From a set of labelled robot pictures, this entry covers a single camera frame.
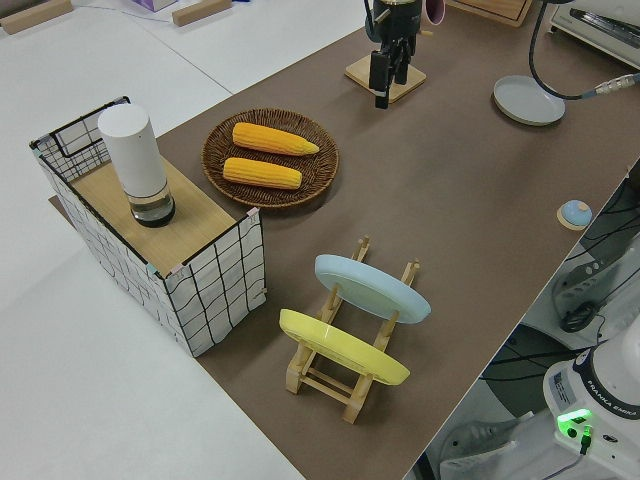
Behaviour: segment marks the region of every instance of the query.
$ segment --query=wicker plate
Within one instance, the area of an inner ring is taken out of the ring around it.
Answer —
[[[295,157],[238,147],[232,140],[233,126],[237,122],[255,123],[295,133],[318,145],[320,151],[315,155]],[[222,168],[229,157],[244,157],[295,168],[302,172],[302,185],[297,190],[280,190],[228,182],[222,178]],[[218,125],[209,134],[202,149],[202,166],[211,183],[228,197],[255,207],[285,208],[310,201],[331,184],[338,170],[338,149],[329,134],[313,120],[295,112],[261,108],[238,113]]]

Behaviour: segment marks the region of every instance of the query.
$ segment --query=corn cob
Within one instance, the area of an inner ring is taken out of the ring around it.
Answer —
[[[233,143],[261,152],[295,156],[309,155],[320,150],[316,144],[299,135],[246,122],[234,125]]]
[[[227,158],[222,177],[229,182],[283,190],[295,190],[302,183],[302,173],[298,170],[239,157]]]

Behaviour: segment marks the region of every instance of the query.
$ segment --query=wooden block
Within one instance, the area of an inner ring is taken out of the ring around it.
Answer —
[[[369,88],[370,64],[371,57],[367,55],[366,57],[349,65],[345,70],[345,75],[373,93],[373,90]],[[395,102],[407,93],[418,88],[418,86],[424,83],[426,78],[427,76],[424,73],[409,65],[409,69],[407,71],[407,83],[405,85],[398,85],[397,83],[391,84],[391,88],[389,88],[389,103]]]
[[[5,32],[13,35],[72,11],[71,0],[49,0],[42,5],[36,5],[22,12],[9,15],[1,19],[0,23]]]
[[[182,27],[227,8],[231,8],[231,0],[202,0],[200,3],[173,12],[173,23]]]
[[[222,207],[165,160],[176,213],[168,225],[147,228],[135,221],[111,162],[71,184],[163,277],[236,222]]]

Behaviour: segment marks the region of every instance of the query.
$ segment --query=wooden stand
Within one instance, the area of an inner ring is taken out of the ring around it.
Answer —
[[[358,248],[351,256],[352,259],[362,262],[369,250],[369,237],[358,241]],[[402,282],[411,285],[420,264],[417,260],[409,262],[402,275]],[[342,304],[342,299],[338,296],[338,286],[335,286],[329,293],[327,300],[316,315],[316,319],[331,325],[335,319],[338,309]],[[384,352],[391,339],[391,334],[396,325],[398,312],[396,312],[389,320],[384,320],[373,346]],[[329,395],[330,397],[345,404],[342,419],[353,424],[362,409],[371,384],[373,383],[372,375],[360,375],[354,387],[349,387],[344,383],[330,377],[313,367],[313,361],[316,353],[309,347],[298,344],[298,349],[289,362],[286,374],[286,388],[291,393],[297,394],[303,383]]]
[[[176,213],[168,225],[147,228],[135,221],[111,162],[72,182],[73,187],[163,277],[235,224],[222,207],[164,160]]]
[[[5,32],[13,35],[72,11],[71,0],[49,0],[41,5],[2,18],[0,23]]]
[[[345,69],[345,75],[358,83],[358,85],[366,88],[371,93],[373,93],[373,90],[369,88],[370,64],[370,56],[361,58]],[[426,78],[427,76],[424,73],[409,65],[409,70],[407,71],[407,83],[405,85],[398,85],[397,83],[391,84],[391,88],[389,89],[389,103],[395,102],[399,98],[405,96],[407,93],[418,88],[422,83],[424,83]]]

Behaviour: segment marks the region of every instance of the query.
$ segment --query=green led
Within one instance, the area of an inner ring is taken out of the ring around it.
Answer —
[[[581,408],[579,410],[574,410],[573,412],[563,413],[562,415],[558,415],[558,429],[565,435],[568,435],[569,428],[575,426],[575,424],[580,424],[584,422],[587,418],[591,416],[591,410],[586,408]],[[585,435],[591,434],[591,428],[586,426],[584,430]]]

